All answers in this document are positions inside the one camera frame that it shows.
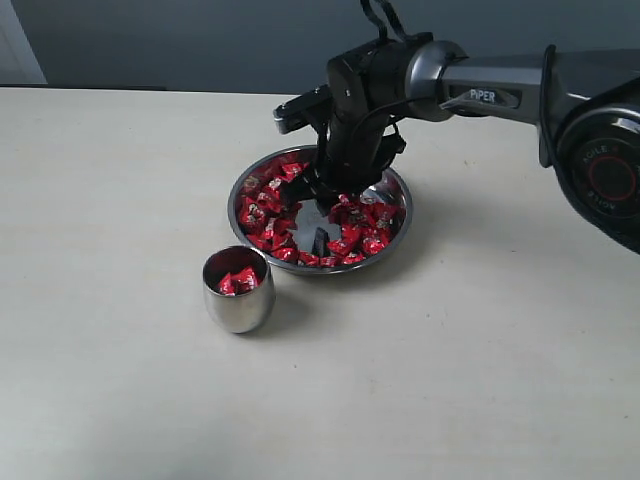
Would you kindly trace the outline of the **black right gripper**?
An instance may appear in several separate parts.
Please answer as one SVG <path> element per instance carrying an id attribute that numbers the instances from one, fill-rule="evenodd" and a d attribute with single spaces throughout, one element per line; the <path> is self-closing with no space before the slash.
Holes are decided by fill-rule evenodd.
<path id="1" fill-rule="evenodd" d="M 377 183 L 406 147 L 397 127 L 384 134 L 388 123 L 388 119 L 362 123 L 331 119 L 329 133 L 319 138 L 311 169 L 280 185 L 282 208 L 292 210 L 298 203 L 314 201 L 319 213 L 327 217 L 341 202 L 342 193 L 359 193 Z"/>

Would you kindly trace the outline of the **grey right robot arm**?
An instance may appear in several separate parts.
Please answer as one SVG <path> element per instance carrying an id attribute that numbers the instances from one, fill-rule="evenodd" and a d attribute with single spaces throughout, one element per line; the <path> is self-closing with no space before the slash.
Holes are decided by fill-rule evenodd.
<path id="1" fill-rule="evenodd" d="M 317 150 L 284 190 L 323 209 L 378 181 L 405 146 L 402 119 L 495 117 L 534 126 L 538 157 L 575 211 L 639 248 L 639 53 L 635 49 L 471 58 L 420 34 L 374 40 L 332 58 L 327 81 L 279 106 L 278 129 L 311 126 Z"/>

